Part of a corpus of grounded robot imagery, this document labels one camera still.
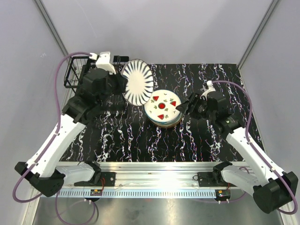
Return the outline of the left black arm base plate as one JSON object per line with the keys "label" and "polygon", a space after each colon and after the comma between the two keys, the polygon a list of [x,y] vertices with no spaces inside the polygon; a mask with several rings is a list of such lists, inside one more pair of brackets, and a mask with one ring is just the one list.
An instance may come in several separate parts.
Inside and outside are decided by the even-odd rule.
{"label": "left black arm base plate", "polygon": [[101,172],[93,176],[91,181],[88,181],[90,187],[114,187],[116,181],[116,172]]}

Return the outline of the white plate watermelon pattern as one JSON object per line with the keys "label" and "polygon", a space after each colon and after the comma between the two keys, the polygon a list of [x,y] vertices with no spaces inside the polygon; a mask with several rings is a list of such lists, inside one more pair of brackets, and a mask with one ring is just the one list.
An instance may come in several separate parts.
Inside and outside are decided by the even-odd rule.
{"label": "white plate watermelon pattern", "polygon": [[177,94],[169,90],[156,90],[144,105],[145,113],[150,120],[167,124],[177,120],[181,113],[176,109],[181,104]]}

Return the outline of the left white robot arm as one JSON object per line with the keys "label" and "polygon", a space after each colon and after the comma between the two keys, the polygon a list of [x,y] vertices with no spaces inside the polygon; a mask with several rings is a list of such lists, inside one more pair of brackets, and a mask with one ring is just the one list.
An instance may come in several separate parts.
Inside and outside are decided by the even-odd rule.
{"label": "left white robot arm", "polygon": [[58,166],[71,142],[106,108],[112,95],[125,93],[128,79],[120,73],[94,68],[81,77],[75,91],[62,110],[58,123],[43,146],[27,162],[18,162],[15,170],[46,197],[58,193],[64,185],[96,186],[101,181],[101,169],[88,161],[75,166]]}

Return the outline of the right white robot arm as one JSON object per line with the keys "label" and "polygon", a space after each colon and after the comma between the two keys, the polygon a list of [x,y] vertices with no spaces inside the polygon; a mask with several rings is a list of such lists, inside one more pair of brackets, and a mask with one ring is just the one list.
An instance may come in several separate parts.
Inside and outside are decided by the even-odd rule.
{"label": "right white robot arm", "polygon": [[295,194],[298,177],[294,172],[285,172],[250,138],[239,118],[229,112],[222,93],[213,91],[205,97],[193,93],[176,110],[193,119],[208,120],[216,133],[239,152],[253,171],[253,174],[248,174],[225,161],[213,167],[211,176],[214,184],[233,184],[240,188],[253,197],[264,213],[280,210],[289,202],[294,203],[294,210],[290,214],[297,212]]}

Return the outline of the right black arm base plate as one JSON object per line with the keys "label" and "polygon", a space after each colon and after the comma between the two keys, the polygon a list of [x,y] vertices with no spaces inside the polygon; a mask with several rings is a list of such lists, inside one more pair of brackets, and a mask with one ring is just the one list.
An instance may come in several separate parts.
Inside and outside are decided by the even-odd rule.
{"label": "right black arm base plate", "polygon": [[225,180],[215,172],[198,172],[192,177],[192,179],[198,182],[199,187],[236,187],[233,184],[225,182]]}

